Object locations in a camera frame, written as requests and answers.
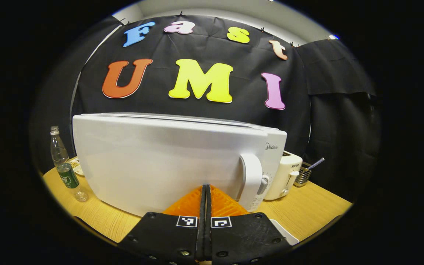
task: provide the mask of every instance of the green bottle label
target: green bottle label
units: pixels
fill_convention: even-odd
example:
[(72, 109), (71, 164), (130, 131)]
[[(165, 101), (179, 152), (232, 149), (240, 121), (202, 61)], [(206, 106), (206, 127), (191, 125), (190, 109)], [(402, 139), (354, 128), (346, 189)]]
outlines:
[(59, 175), (67, 188), (76, 188), (80, 184), (72, 168), (67, 172), (59, 172)]

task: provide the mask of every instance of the foam letter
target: foam letter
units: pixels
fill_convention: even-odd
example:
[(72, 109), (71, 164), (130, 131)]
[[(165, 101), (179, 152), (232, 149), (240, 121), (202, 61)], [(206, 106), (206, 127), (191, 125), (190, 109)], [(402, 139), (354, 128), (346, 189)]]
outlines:
[(282, 53), (282, 50), (286, 50), (284, 46), (281, 46), (281, 43), (279, 43), (277, 40), (270, 40), (269, 43), (272, 44), (272, 49), (274, 50), (274, 53), (281, 59), (287, 60), (287, 56)]
[(268, 99), (264, 102), (266, 107), (270, 109), (285, 109), (286, 106), (281, 100), (281, 91), (279, 89), (281, 78), (269, 73), (262, 73), (261, 76), (266, 80), (266, 86), (268, 86)]
[(229, 78), (233, 67), (226, 64), (214, 64), (204, 74), (196, 60), (179, 59), (176, 64), (180, 66), (180, 70), (174, 88), (168, 93), (170, 97), (187, 99), (191, 94), (187, 90), (187, 82), (190, 82), (196, 99), (200, 99), (212, 84), (210, 92), (207, 93), (208, 100), (222, 103), (232, 102), (232, 96), (229, 94)]
[(152, 27), (154, 25), (155, 22), (152, 21), (124, 32), (124, 34), (127, 34), (127, 42), (125, 42), (124, 47), (127, 47), (145, 39), (145, 36), (140, 36), (140, 34), (147, 34), (150, 31), (149, 27)]
[(195, 26), (193, 22), (189, 21), (176, 21), (171, 23), (171, 26), (165, 27), (165, 32), (177, 32), (181, 34), (189, 34), (192, 33), (192, 28)]
[(241, 42), (241, 43), (248, 43), (250, 42), (250, 39), (248, 37), (249, 32), (246, 29), (241, 29), (237, 27), (229, 27), (229, 32), (227, 33), (227, 37), (230, 40)]
[(128, 65), (127, 61), (113, 62), (109, 65), (109, 72), (104, 79), (102, 92), (108, 98), (125, 98), (136, 92), (142, 82), (146, 66), (153, 62), (152, 59), (138, 59), (133, 62), (135, 70), (132, 74), (130, 83), (124, 87), (117, 86), (117, 81), (121, 71)]

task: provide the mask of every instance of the wooden table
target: wooden table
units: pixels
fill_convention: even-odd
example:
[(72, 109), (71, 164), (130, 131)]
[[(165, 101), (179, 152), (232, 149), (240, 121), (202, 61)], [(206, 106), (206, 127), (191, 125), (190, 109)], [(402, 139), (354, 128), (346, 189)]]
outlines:
[[(43, 179), (55, 199), (70, 215), (80, 218), (98, 233), (112, 240), (113, 242), (109, 243), (113, 245), (119, 243), (141, 218), (99, 200), (82, 176), (78, 176), (78, 179), (79, 184), (89, 194), (89, 200), (86, 202), (79, 202), (74, 198), (60, 180), (55, 168), (48, 171)], [(308, 182), (303, 187), (290, 188), (283, 198), (263, 201), (256, 212), (263, 212), (268, 218), (278, 221), (289, 233), (302, 241), (337, 215), (345, 213), (350, 206), (351, 203), (343, 198)], [(91, 230), (82, 222), (79, 223)]]

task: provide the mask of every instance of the microwave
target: microwave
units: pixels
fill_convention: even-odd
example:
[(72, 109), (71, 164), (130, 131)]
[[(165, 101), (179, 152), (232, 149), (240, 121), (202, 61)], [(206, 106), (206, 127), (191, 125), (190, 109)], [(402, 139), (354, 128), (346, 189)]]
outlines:
[(73, 135), (94, 194), (139, 216), (163, 212), (204, 184), (256, 210), (287, 138), (285, 131), (255, 124), (147, 113), (76, 115)]

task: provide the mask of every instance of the ceiling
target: ceiling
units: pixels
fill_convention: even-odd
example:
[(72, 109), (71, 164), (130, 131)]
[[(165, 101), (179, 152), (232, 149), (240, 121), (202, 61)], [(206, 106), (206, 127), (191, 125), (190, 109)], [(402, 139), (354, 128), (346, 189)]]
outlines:
[(306, 42), (328, 39), (332, 33), (310, 18), (278, 1), (269, 0), (143, 0), (143, 17), (180, 9), (213, 9), (247, 15), (276, 25)]

